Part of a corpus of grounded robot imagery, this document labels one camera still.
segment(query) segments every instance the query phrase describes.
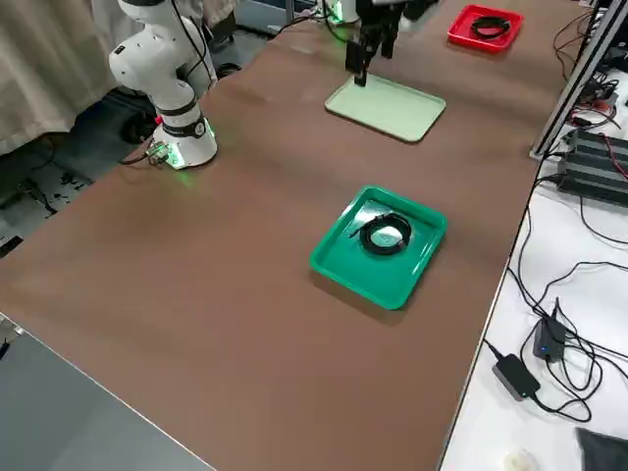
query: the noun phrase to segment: black power adapter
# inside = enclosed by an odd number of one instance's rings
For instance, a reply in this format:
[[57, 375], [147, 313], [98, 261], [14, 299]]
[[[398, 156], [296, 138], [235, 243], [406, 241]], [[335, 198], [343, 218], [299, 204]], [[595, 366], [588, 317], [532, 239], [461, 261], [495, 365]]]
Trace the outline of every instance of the black power adapter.
[[483, 342], [489, 346], [497, 359], [493, 372], [512, 397], [519, 401], [535, 397], [541, 385], [528, 371], [526, 365], [512, 353], [502, 355], [488, 340], [483, 339]]
[[551, 317], [541, 320], [534, 334], [534, 356], [555, 363], [562, 359], [565, 351], [566, 329], [555, 318], [555, 308]]

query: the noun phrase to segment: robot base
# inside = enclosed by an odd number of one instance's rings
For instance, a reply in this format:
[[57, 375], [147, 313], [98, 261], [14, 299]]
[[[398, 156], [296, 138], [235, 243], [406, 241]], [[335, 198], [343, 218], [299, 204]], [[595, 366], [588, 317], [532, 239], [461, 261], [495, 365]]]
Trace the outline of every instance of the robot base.
[[163, 142], [168, 146], [168, 158], [165, 162], [174, 169], [196, 167], [212, 160], [218, 151], [218, 144], [207, 120], [205, 134], [201, 137], [176, 137], [166, 133], [163, 126], [153, 133], [154, 142]]

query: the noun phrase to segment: metal frame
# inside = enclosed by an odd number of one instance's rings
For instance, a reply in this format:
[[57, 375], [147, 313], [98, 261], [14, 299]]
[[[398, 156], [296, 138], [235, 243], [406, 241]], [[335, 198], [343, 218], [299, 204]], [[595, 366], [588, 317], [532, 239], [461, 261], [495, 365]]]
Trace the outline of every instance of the metal frame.
[[294, 20], [294, 0], [286, 0], [286, 25]]
[[612, 41], [627, 15], [628, 0], [615, 0], [610, 4], [596, 33], [585, 48], [582, 57], [576, 63], [569, 81], [558, 98], [558, 104], [551, 112], [543, 128], [541, 137], [535, 142], [534, 147], [530, 151], [530, 157], [540, 160], [550, 150], [569, 112], [575, 105], [576, 99], [593, 75], [598, 63], [606, 53], [610, 41]]

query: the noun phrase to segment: white table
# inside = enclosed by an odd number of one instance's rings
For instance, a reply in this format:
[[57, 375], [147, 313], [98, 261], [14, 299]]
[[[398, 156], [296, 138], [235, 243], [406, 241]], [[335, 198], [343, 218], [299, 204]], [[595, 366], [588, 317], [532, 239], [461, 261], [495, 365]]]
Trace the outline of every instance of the white table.
[[[628, 96], [628, 80], [620, 84], [619, 90], [618, 104], [623, 104]], [[628, 138], [625, 106], [619, 106], [617, 121], [622, 131], [613, 125], [605, 125], [599, 131]], [[554, 172], [555, 164], [546, 162], [542, 175]], [[566, 274], [578, 261], [628, 265], [628, 245], [612, 244], [593, 235], [582, 224], [578, 198], [557, 192], [552, 183], [536, 189], [530, 211], [533, 232], [522, 258], [522, 279], [535, 298], [541, 296], [549, 281]], [[603, 234], [628, 240], [628, 209], [586, 199], [585, 216]], [[513, 267], [527, 228], [524, 222], [510, 261]], [[549, 291], [543, 303], [548, 312], [556, 296], [581, 336], [628, 353], [628, 273], [610, 267], [580, 270]], [[504, 274], [487, 323], [487, 340], [503, 354], [518, 354], [538, 319], [512, 277]], [[571, 396], [551, 378], [545, 362], [532, 355], [532, 343], [528, 343], [525, 359], [542, 385], [538, 397], [543, 403], [558, 407]], [[586, 364], [586, 358], [572, 350], [567, 350], [565, 357], [568, 363], [583, 367]], [[615, 361], [628, 372], [628, 362]], [[495, 363], [493, 354], [482, 346], [452, 426], [441, 471], [501, 470], [505, 457], [522, 449], [534, 457], [541, 471], [580, 471], [581, 450], [575, 433], [578, 424], [543, 412], [532, 400], [516, 402], [494, 375]], [[602, 386], [588, 401], [593, 420], [582, 426], [628, 439], [628, 382], [611, 365], [603, 362], [602, 367]], [[554, 371], [560, 371], [557, 364]], [[580, 405], [569, 410], [584, 414]]]

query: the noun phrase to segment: curtain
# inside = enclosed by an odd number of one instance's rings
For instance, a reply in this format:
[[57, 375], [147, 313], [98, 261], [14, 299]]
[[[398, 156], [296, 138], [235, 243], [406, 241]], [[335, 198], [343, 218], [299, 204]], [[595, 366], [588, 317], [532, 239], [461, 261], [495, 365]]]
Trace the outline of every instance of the curtain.
[[115, 86], [88, 0], [0, 0], [0, 155], [76, 116]]

